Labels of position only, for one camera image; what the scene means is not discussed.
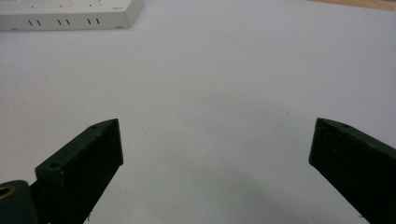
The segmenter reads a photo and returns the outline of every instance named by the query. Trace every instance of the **white tabletop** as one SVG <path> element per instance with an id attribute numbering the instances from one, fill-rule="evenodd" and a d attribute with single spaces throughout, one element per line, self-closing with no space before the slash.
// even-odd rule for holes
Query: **white tabletop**
<path id="1" fill-rule="evenodd" d="M 146 0 L 128 30 L 0 33 L 0 182 L 120 119 L 95 224 L 360 224 L 308 164 L 317 117 L 396 147 L 396 14 Z"/>

